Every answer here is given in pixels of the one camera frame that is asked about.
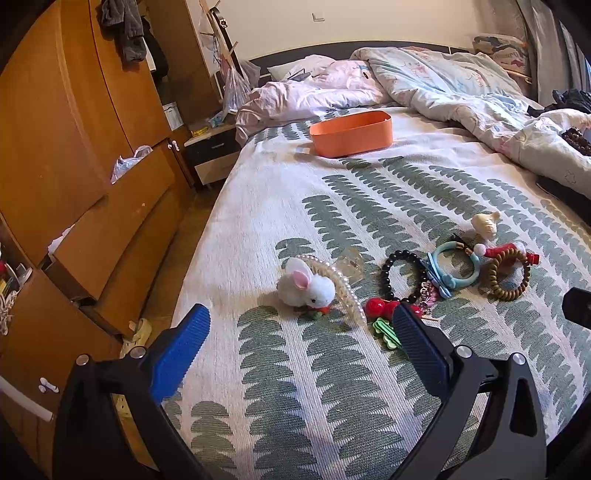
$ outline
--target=headboard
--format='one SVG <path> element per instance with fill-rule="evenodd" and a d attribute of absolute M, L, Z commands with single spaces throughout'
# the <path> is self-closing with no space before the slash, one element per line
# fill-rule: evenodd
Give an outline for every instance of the headboard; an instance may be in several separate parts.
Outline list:
<path fill-rule="evenodd" d="M 265 55 L 264 57 L 258 57 L 257 59 L 252 59 L 251 62 L 261 68 L 259 87 L 262 87 L 266 82 L 271 80 L 271 74 L 267 68 L 272 67 L 273 65 L 282 65 L 291 61 L 303 59 L 305 56 L 312 54 L 325 55 L 335 60 L 348 60 L 355 50 L 362 47 L 423 47 L 443 53 L 455 53 L 458 51 L 467 52 L 467 50 L 462 48 L 446 47 L 444 45 L 435 45 L 432 43 L 391 40 L 359 40 L 294 48 L 293 50 L 280 51 L 278 53 Z"/>

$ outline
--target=hanging clothes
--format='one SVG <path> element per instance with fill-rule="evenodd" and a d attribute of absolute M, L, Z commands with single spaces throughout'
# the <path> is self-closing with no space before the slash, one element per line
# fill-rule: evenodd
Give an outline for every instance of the hanging clothes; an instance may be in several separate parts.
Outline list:
<path fill-rule="evenodd" d="M 146 58 L 144 28 L 135 0 L 103 0 L 100 24 L 116 29 L 117 43 L 128 63 Z"/>
<path fill-rule="evenodd" d="M 527 26 L 531 76 L 542 105 L 552 91 L 591 90 L 589 65 L 573 37 L 542 0 L 516 0 Z"/>
<path fill-rule="evenodd" d="M 156 70 L 152 71 L 152 78 L 154 79 L 154 83 L 159 85 L 162 79 L 168 75 L 168 61 L 166 60 L 166 56 L 164 55 L 158 40 L 152 35 L 150 23 L 145 17 L 142 17 L 142 25 L 144 27 L 144 40 L 146 41 L 146 45 L 148 46 L 148 50 L 154 61 L 154 66 L 156 67 Z"/>

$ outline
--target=orange plastic box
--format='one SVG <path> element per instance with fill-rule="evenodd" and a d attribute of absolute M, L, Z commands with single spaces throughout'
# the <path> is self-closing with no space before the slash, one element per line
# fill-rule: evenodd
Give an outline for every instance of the orange plastic box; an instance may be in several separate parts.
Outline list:
<path fill-rule="evenodd" d="M 325 120 L 310 127 L 318 155 L 345 157 L 392 145 L 392 118 L 380 110 Z"/>

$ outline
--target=bracelet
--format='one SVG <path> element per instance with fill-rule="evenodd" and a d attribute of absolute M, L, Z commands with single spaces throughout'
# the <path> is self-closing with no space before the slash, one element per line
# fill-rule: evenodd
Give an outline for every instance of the bracelet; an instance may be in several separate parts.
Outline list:
<path fill-rule="evenodd" d="M 396 260 L 408 260 L 414 264 L 418 273 L 418 284 L 414 289 L 413 294 L 409 295 L 408 297 L 404 297 L 402 300 L 394 296 L 389 278 L 390 268 Z M 417 254 L 411 253 L 408 250 L 396 250 L 393 254 L 390 254 L 382 266 L 382 271 L 379 273 L 379 275 L 382 280 L 384 297 L 389 301 L 406 301 L 408 303 L 415 303 L 421 297 L 421 286 L 427 281 L 427 270 L 425 269 L 425 266 Z"/>
<path fill-rule="evenodd" d="M 501 288 L 499 283 L 496 279 L 496 274 L 499 270 L 499 265 L 504 261 L 510 258 L 516 258 L 523 264 L 523 280 L 519 287 L 515 290 L 504 290 Z M 527 285 L 530 283 L 530 276 L 531 276 L 531 264 L 526 257 L 526 255 L 517 250 L 516 248 L 509 248 L 507 250 L 502 251 L 499 253 L 491 262 L 491 270 L 490 270 L 490 279 L 491 279 L 491 287 L 492 287 L 492 294 L 498 298 L 499 300 L 504 301 L 511 301 L 518 299 L 521 297 L 522 293 L 527 288 Z"/>
<path fill-rule="evenodd" d="M 450 274 L 445 273 L 437 264 L 437 257 L 439 254 L 444 252 L 445 250 L 464 250 L 465 254 L 472 260 L 474 264 L 474 272 L 468 278 L 455 278 L 452 277 Z M 468 285 L 472 285 L 478 275 L 480 275 L 480 259 L 478 256 L 470 250 L 465 244 L 461 242 L 446 242 L 444 244 L 439 245 L 435 249 L 435 251 L 431 254 L 428 254 L 429 261 L 431 262 L 431 266 L 433 270 L 437 273 L 437 275 L 441 278 L 441 281 L 450 289 L 457 290 L 458 288 L 467 287 Z"/>

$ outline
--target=drawer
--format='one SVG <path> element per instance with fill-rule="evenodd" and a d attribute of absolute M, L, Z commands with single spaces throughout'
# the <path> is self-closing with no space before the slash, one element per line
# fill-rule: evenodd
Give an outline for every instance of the drawer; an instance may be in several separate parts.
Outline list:
<path fill-rule="evenodd" d="M 54 257 L 87 296 L 98 300 L 115 265 L 154 205 L 174 183 L 165 145 L 134 165 L 72 227 Z M 51 270 L 48 275 L 55 278 Z M 63 291 L 70 295 L 71 288 Z"/>
<path fill-rule="evenodd" d="M 181 220 L 173 189 L 169 189 L 141 226 L 117 264 L 99 301 L 83 311 L 113 333 L 130 338 L 158 267 Z"/>
<path fill-rule="evenodd" d="M 197 165 L 195 170 L 197 171 L 199 180 L 204 185 L 207 185 L 213 181 L 227 178 L 239 156 L 240 152 L 230 153 L 229 155 Z"/>
<path fill-rule="evenodd" d="M 35 270 L 11 310 L 8 335 L 0 336 L 0 376 L 46 409 L 57 412 L 76 357 L 117 358 L 121 344 L 94 324 Z M 60 393 L 39 390 L 46 378 Z"/>
<path fill-rule="evenodd" d="M 185 151 L 187 163 L 190 167 L 194 167 L 214 158 L 240 151 L 241 147 L 235 137 L 236 129 L 232 128 L 210 138 L 190 144 Z"/>

